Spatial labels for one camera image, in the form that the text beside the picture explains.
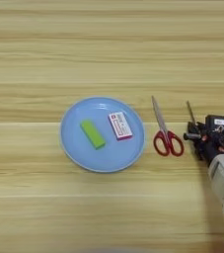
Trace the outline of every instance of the wood grain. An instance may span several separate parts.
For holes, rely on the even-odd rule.
[[[224,253],[221,207],[204,163],[152,147],[150,95],[182,136],[224,115],[224,1],[0,1],[0,253],[130,248]],[[144,154],[116,174],[87,172],[58,139],[89,96],[132,106]]]

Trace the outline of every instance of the red and white box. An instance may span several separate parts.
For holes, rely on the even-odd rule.
[[[123,112],[109,114],[109,120],[117,140],[132,138],[131,128]]]

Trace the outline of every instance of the plate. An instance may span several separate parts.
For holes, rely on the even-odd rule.
[[[123,112],[133,137],[116,140],[109,114]],[[81,129],[83,120],[91,120],[106,141],[96,150]],[[82,100],[64,115],[60,127],[60,140],[65,153],[81,167],[101,173],[123,170],[138,160],[145,145],[143,122],[137,113],[123,102],[104,97]]]

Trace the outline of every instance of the eraser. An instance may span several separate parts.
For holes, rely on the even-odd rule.
[[[99,149],[106,145],[106,141],[101,136],[95,125],[89,121],[85,120],[81,122],[81,128],[84,131],[84,133],[88,136],[90,141],[92,142],[93,146],[96,149]]]
[[[123,112],[109,114],[109,120],[117,140],[132,138],[131,128]]]

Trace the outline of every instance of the scissors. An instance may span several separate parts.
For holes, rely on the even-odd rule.
[[[154,140],[153,140],[154,147],[155,147],[156,151],[162,156],[168,156],[170,153],[172,153],[175,156],[182,156],[185,151],[185,147],[184,147],[182,140],[177,135],[175,135],[173,132],[171,132],[167,129],[164,119],[163,119],[163,116],[162,116],[162,113],[160,111],[160,108],[157,104],[157,101],[155,100],[155,98],[153,96],[152,96],[152,102],[153,102],[153,107],[154,107],[156,119],[157,119],[159,127],[160,127],[160,130],[156,133]],[[161,140],[163,142],[165,151],[162,151],[159,149],[158,140]],[[173,146],[174,140],[180,146],[179,152],[177,152]]]

